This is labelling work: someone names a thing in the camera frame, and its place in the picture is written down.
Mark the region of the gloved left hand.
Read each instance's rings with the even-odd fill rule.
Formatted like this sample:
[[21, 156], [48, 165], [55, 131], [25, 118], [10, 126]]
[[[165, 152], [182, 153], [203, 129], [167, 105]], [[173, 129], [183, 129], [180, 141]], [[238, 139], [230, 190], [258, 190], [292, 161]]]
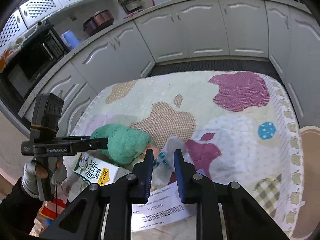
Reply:
[[[40, 186], [41, 180], [47, 178], [48, 172], [35, 160], [35, 158], [32, 158], [25, 163], [21, 183], [23, 189], [29, 196], [41, 201], [46, 201]], [[63, 164], [63, 157], [57, 157], [55, 171], [49, 179], [49, 188], [51, 189], [52, 185], [61, 186], [66, 178], [67, 170]]]

